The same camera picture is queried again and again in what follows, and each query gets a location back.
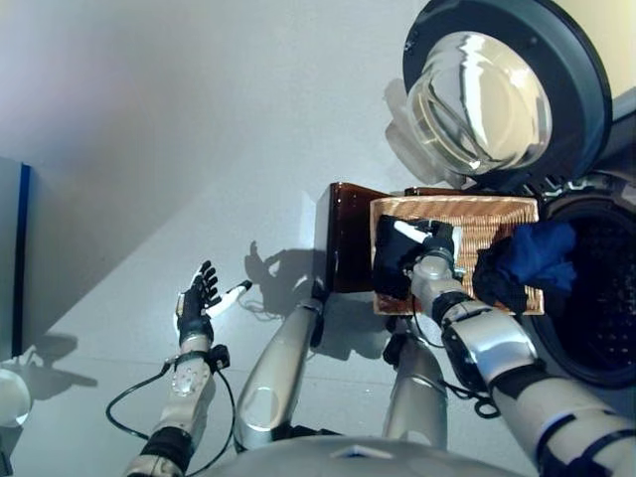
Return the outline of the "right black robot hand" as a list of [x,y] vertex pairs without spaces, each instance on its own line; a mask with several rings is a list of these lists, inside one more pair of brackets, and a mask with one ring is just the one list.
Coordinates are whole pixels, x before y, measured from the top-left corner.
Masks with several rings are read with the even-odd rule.
[[393,230],[406,240],[406,256],[416,258],[441,251],[452,261],[458,259],[462,238],[460,227],[433,219],[395,220]]

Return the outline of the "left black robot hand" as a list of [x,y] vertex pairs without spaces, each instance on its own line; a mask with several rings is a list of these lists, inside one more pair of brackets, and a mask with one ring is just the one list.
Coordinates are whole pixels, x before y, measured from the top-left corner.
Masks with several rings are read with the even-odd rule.
[[252,288],[248,279],[220,293],[217,271],[205,260],[195,272],[190,286],[179,293],[173,318],[179,344],[192,336],[205,336],[214,341],[212,320],[228,311]]

